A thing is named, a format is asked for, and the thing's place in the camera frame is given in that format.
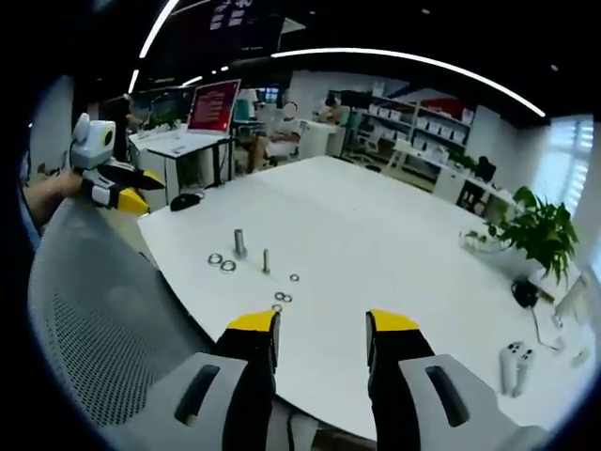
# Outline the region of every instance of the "red screen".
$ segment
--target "red screen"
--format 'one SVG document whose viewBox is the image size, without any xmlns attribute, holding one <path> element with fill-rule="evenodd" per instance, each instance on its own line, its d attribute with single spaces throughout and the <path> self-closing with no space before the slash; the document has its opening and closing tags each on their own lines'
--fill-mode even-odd
<svg viewBox="0 0 601 451">
<path fill-rule="evenodd" d="M 194 91 L 188 130 L 227 133 L 238 87 L 239 80 L 199 86 Z"/>
</svg>

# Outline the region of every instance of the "monitor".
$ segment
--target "monitor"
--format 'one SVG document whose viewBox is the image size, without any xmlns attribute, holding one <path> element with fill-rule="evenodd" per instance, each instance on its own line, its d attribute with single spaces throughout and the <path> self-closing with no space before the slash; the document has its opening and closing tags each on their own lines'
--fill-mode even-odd
<svg viewBox="0 0 601 451">
<path fill-rule="evenodd" d="M 188 132 L 229 135 L 240 80 L 199 86 L 188 115 Z"/>
</svg>

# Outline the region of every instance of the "mesh chair back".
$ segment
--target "mesh chair back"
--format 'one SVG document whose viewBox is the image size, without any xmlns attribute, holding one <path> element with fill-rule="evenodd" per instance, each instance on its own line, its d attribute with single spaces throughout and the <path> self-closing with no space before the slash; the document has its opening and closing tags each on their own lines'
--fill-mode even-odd
<svg viewBox="0 0 601 451">
<path fill-rule="evenodd" d="M 63 202 L 49 223 L 27 307 L 46 363 L 96 428 L 126 422 L 155 381 L 211 346 L 160 273 L 84 200 Z"/>
</svg>

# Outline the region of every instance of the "black ceiling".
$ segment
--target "black ceiling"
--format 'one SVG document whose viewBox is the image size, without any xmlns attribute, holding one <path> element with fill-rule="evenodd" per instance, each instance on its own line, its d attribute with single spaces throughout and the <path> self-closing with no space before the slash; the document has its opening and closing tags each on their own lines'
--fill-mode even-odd
<svg viewBox="0 0 601 451">
<path fill-rule="evenodd" d="M 261 56 L 261 51 L 236 52 L 232 42 L 225 45 L 223 38 L 214 39 L 215 35 L 207 32 L 214 1 L 194 6 L 198 0 L 180 0 L 176 14 L 163 26 L 146 60 L 139 61 L 140 49 L 163 3 L 114 0 L 99 15 L 93 27 L 91 53 L 98 64 L 87 65 L 86 73 L 80 74 L 91 97 L 106 99 L 124 92 L 135 68 L 140 69 L 136 89 L 158 87 L 158 79 L 174 79 L 165 82 L 168 85 L 179 85 L 197 75 L 208 80 L 210 71 L 221 65 L 232 68 L 226 73 L 228 77 L 263 77 L 266 82 L 292 70 L 339 70 L 424 84 L 485 104 L 516 125 L 540 123 L 534 112 L 493 88 L 448 70 L 399 58 L 328 54 L 259 58 L 253 64 L 236 65 L 233 59 Z M 256 39 L 258 29 L 279 26 L 284 17 L 306 25 L 304 30 L 282 35 L 279 42 L 279 33 L 268 33 L 265 39 L 270 40 L 271 48 L 265 49 L 263 56 L 278 44 L 281 51 L 340 46 L 417 54 L 506 86 L 548 117 L 598 111 L 599 52 L 593 43 L 593 22 L 598 15 L 589 8 L 546 4 L 542 9 L 536 4 L 528 10 L 496 4 L 468 7 L 453 2 L 435 6 L 385 0 L 254 3 L 262 28 L 238 36 L 235 46 Z"/>
</svg>

